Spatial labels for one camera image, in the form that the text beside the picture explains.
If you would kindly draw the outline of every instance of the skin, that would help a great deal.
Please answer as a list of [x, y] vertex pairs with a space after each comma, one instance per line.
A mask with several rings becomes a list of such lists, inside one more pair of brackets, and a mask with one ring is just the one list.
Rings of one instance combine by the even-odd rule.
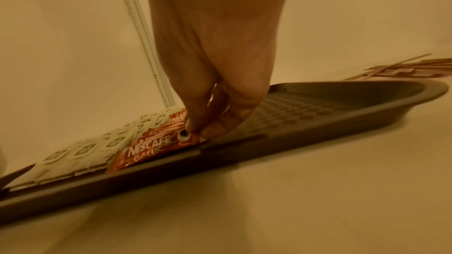
[[149, 2], [159, 59], [187, 109], [187, 130], [210, 139], [239, 126], [267, 95], [285, 0]]

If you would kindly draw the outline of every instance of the beige wall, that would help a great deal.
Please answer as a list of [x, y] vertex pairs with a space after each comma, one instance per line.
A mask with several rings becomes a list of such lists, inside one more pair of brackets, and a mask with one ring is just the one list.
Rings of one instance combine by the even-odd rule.
[[[162, 108], [122, 0], [0, 5], [0, 145], [8, 157]], [[287, 0], [272, 82], [334, 79], [362, 62], [418, 54], [452, 40], [450, 19], [451, 0]]]
[[0, 21], [10, 160], [164, 108], [123, 0], [0, 0]]

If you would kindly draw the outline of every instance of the nescafe packet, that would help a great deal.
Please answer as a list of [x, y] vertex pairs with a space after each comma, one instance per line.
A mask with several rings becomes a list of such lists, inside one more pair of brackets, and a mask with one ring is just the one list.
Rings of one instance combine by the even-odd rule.
[[186, 109], [171, 108], [161, 113], [142, 116], [137, 122], [136, 137], [116, 153], [106, 173], [203, 142], [204, 139], [199, 135], [185, 130], [186, 113]]

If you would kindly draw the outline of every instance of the pile of wooden stirrers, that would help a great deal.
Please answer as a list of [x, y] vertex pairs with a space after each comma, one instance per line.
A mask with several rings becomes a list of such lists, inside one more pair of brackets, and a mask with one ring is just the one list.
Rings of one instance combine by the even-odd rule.
[[367, 69], [365, 73], [345, 80], [364, 80], [370, 77], [441, 78], [452, 75], [452, 58], [429, 59], [407, 63], [430, 55], [421, 55], [391, 65], [374, 66]]

